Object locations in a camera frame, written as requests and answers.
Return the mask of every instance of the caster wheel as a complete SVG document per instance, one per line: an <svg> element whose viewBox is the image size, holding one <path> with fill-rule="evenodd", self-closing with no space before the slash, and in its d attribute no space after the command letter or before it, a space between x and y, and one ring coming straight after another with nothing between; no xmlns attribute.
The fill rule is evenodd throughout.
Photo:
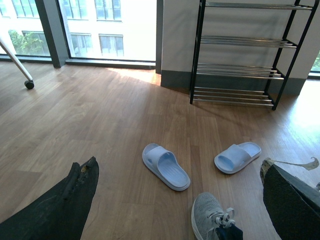
<svg viewBox="0 0 320 240"><path fill-rule="evenodd" d="M27 89L33 89L35 87L35 84L33 81L25 81L24 85Z"/></svg>

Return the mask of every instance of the gray baseboard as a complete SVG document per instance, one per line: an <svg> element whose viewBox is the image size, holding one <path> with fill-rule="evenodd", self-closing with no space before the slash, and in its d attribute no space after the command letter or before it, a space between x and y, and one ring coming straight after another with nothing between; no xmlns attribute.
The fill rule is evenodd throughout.
<svg viewBox="0 0 320 240"><path fill-rule="evenodd" d="M167 88L189 88L191 72L187 71L161 71L161 86ZM299 95L306 79L289 78L283 93L287 95ZM197 87L219 88L219 89L236 89L249 91L263 91L267 80L252 79L245 77L227 77L227 76L197 76ZM273 80L269 93L278 93L283 81Z"/></svg>

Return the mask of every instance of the sunlight on floor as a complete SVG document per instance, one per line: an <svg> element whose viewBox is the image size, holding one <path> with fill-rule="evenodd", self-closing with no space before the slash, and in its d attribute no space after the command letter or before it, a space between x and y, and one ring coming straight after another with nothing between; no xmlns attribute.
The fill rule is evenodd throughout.
<svg viewBox="0 0 320 240"><path fill-rule="evenodd" d="M153 70L140 70L140 69L122 69L122 68L108 68L110 71L117 72L123 76L128 76L134 79L139 79L143 82L160 86L161 75Z"/></svg>

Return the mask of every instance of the white wall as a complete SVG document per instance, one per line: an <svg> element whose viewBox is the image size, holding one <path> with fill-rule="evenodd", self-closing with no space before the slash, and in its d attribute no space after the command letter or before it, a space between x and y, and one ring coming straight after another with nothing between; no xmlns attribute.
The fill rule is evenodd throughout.
<svg viewBox="0 0 320 240"><path fill-rule="evenodd" d="M261 3L259 0L217 0L220 3ZM264 4L293 4L294 0L265 0ZM313 0L302 0L313 5ZM199 0L164 0L162 70L191 72ZM297 39L309 11L298 11L289 37ZM231 9L207 7L203 34L239 37L281 38L289 10ZM307 78L320 50L320 8L294 65L291 78ZM276 48L202 45L200 62L272 66ZM286 70L294 51L285 49L279 67Z"/></svg>

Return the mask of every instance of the tree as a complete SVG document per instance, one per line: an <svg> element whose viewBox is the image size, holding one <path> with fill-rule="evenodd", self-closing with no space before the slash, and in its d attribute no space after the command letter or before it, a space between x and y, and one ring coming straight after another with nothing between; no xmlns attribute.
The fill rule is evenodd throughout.
<svg viewBox="0 0 320 240"><path fill-rule="evenodd" d="M15 30L9 30L8 32L16 54L43 55L43 41L37 38L33 32L28 32L25 35L21 35Z"/></svg>
<svg viewBox="0 0 320 240"><path fill-rule="evenodd" d="M315 62L314 62L312 69L314 71L320 71L320 52L319 52L319 55L315 59Z"/></svg>

